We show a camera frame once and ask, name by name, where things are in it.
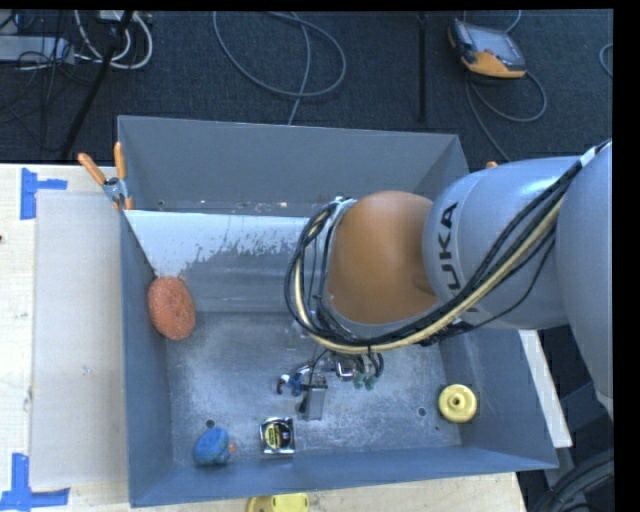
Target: yellow spool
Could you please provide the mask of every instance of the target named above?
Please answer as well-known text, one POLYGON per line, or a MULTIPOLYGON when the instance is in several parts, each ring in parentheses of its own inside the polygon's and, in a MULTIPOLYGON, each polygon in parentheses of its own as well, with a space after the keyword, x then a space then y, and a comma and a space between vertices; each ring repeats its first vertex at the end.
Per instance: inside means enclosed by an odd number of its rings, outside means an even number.
POLYGON ((442 415, 454 423, 469 421, 478 409, 478 400, 467 386, 452 384, 444 388, 438 399, 442 415))
POLYGON ((309 498, 306 493, 257 496, 249 500, 247 512, 307 512, 309 498))

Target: gray bin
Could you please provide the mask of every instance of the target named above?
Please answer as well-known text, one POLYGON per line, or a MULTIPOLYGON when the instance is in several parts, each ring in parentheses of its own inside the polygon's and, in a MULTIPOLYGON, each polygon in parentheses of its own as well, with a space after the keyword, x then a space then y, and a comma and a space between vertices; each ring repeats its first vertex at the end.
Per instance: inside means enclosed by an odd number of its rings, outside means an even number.
POLYGON ((284 302, 301 222, 336 195, 434 198, 468 173, 457 136, 122 116, 118 137, 136 207, 120 224, 133 507, 558 465, 517 331, 387 352, 372 391, 327 374, 321 420, 299 418, 301 397, 276 393, 281 374, 320 352, 284 302), (239 220, 220 239, 219 226, 239 220), (197 310, 182 342, 164 339, 147 311, 150 283, 172 269, 197 310), (469 423, 438 412, 454 383, 478 397, 469 423), (270 416, 293 418, 295 455, 262 453, 270 416), (226 465, 196 466, 191 451, 210 419, 238 451, 226 465))

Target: blue tape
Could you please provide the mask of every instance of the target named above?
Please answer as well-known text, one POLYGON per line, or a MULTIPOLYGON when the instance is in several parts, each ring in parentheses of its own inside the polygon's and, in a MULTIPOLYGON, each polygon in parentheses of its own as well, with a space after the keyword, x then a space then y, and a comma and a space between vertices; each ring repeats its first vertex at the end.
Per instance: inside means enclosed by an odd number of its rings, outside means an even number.
POLYGON ((34 219, 36 216, 36 192, 41 189, 66 190, 66 180, 48 179, 38 181, 38 175, 26 167, 22 168, 22 188, 20 197, 20 219, 34 219))
POLYGON ((11 490, 3 491, 0 510, 29 512, 33 507, 66 505, 70 489, 49 492, 31 492, 29 487, 29 457, 14 453, 11 457, 11 490))

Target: handheld device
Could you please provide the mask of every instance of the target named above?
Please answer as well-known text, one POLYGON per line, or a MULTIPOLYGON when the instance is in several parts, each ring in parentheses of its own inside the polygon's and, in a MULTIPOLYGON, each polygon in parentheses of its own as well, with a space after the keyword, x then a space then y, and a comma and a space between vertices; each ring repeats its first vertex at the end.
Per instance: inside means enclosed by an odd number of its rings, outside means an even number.
POLYGON ((454 18, 448 29, 451 46, 462 64, 479 75, 520 78, 525 75, 524 56, 504 31, 471 25, 454 18))

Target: orange handle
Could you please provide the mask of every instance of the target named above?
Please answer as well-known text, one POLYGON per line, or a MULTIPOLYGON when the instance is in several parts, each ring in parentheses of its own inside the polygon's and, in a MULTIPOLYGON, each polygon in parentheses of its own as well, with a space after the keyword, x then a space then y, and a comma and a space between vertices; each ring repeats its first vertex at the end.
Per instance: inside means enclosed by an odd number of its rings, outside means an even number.
POLYGON ((118 178, 121 180, 127 177, 127 167, 124 162, 124 153, 122 152, 122 143, 116 142, 113 146, 113 159, 116 162, 116 171, 118 172, 118 178))
POLYGON ((82 166, 89 172, 91 177, 98 185, 102 186, 105 184, 107 178, 104 176, 104 173, 100 170, 100 168, 88 154, 79 153, 78 162, 80 162, 82 166))

